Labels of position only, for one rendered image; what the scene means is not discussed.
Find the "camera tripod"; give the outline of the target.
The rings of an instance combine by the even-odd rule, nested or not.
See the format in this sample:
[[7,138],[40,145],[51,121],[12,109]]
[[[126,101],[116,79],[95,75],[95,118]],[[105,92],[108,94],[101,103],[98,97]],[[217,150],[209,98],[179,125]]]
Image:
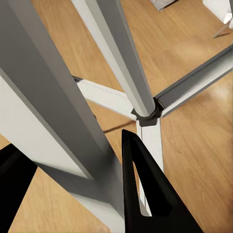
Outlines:
[[[73,76],[31,0],[0,0],[0,134],[125,233],[122,165],[86,100],[136,121],[165,173],[161,117],[233,71],[233,43],[153,97],[120,0],[71,1],[124,93]],[[139,190],[141,214],[152,216],[141,181]]]

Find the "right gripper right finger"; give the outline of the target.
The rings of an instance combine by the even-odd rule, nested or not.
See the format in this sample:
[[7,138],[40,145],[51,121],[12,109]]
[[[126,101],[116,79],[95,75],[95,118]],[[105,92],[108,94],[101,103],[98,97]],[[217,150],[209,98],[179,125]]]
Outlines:
[[[125,233],[204,233],[141,138],[122,130]],[[152,216],[140,211],[135,163]]]

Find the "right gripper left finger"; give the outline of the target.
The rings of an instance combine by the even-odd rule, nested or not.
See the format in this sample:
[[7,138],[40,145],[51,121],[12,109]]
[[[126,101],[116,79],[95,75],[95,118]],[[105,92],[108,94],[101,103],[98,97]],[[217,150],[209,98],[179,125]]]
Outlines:
[[0,150],[0,233],[8,233],[37,168],[11,143]]

